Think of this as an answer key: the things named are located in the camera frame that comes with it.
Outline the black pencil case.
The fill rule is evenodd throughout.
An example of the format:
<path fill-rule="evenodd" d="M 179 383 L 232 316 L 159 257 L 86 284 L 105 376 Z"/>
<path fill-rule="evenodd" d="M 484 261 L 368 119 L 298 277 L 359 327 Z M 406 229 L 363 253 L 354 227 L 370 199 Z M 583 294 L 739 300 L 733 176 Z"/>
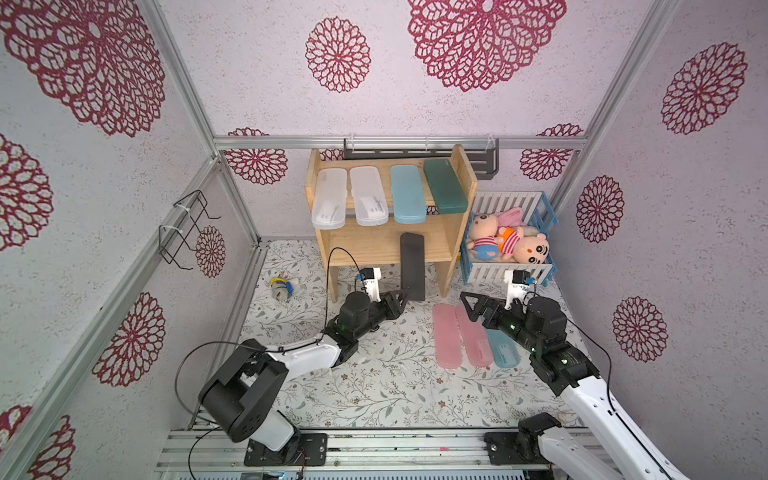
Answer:
<path fill-rule="evenodd" d="M 426 298 L 425 243 L 424 236 L 403 233 L 400 237 L 401 289 L 410 302 L 422 302 Z"/>

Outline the teal pencil case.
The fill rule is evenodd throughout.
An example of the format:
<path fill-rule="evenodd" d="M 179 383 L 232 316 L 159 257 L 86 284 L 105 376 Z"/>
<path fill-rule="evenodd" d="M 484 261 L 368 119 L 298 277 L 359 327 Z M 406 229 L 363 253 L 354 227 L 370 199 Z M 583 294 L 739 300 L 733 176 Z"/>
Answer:
<path fill-rule="evenodd" d="M 494 362 L 499 368 L 511 369 L 520 363 L 516 342 L 499 330 L 486 330 Z"/>

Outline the pink pencil case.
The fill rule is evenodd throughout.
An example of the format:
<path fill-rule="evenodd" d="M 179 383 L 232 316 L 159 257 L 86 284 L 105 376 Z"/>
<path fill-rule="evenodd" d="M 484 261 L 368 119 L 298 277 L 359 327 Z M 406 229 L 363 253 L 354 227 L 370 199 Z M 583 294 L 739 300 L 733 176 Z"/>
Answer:
<path fill-rule="evenodd" d="M 469 319 L 463 304 L 457 304 L 455 312 L 469 363 L 475 367 L 489 367 L 494 359 L 485 328 Z"/>
<path fill-rule="evenodd" d="M 432 310 L 433 336 L 437 364 L 444 369 L 458 369 L 463 360 L 455 307 L 436 304 Z"/>

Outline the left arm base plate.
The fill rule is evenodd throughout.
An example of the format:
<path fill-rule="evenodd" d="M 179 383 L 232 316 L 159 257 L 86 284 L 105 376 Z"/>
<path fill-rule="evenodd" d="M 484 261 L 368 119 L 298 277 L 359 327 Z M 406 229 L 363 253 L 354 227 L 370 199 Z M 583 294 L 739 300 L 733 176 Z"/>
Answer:
<path fill-rule="evenodd" d="M 250 440 L 244 458 L 247 467 L 323 466 L 328 453 L 328 435 L 324 433 L 295 434 L 280 450 Z"/>

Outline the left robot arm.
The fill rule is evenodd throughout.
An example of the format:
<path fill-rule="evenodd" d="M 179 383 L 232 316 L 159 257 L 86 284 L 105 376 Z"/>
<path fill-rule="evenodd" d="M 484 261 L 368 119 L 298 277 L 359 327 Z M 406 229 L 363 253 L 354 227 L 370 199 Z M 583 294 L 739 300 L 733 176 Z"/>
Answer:
<path fill-rule="evenodd" d="M 363 336 L 385 321 L 398 319 L 406 305 L 403 290 L 382 293 L 377 301 L 354 291 L 318 339 L 280 347 L 246 340 L 202 387 L 199 403 L 231 441 L 249 440 L 270 452 L 292 456 L 301 434 L 274 407 L 283 384 L 347 362 L 357 353 Z"/>

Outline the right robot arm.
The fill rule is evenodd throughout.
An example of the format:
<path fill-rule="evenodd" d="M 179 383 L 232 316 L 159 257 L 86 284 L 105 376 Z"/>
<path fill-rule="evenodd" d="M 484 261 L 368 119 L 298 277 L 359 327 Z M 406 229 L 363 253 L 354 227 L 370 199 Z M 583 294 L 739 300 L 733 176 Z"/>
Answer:
<path fill-rule="evenodd" d="M 516 454 L 541 458 L 572 479 L 684 479 L 611 393 L 596 365 L 567 340 L 568 318 L 551 298 L 532 295 L 510 304 L 463 291 L 460 300 L 472 322 L 496 330 L 529 353 L 530 365 L 552 393 L 584 422 L 613 461 L 611 465 L 584 449 L 549 414 L 518 423 Z"/>

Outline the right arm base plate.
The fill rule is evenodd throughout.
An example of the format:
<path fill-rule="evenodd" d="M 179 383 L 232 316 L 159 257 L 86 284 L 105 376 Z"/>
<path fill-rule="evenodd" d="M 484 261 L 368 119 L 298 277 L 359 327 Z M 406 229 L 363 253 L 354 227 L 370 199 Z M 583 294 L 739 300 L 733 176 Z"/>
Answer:
<path fill-rule="evenodd" d="M 539 437 L 525 431 L 487 432 L 483 436 L 491 465 L 546 465 Z"/>

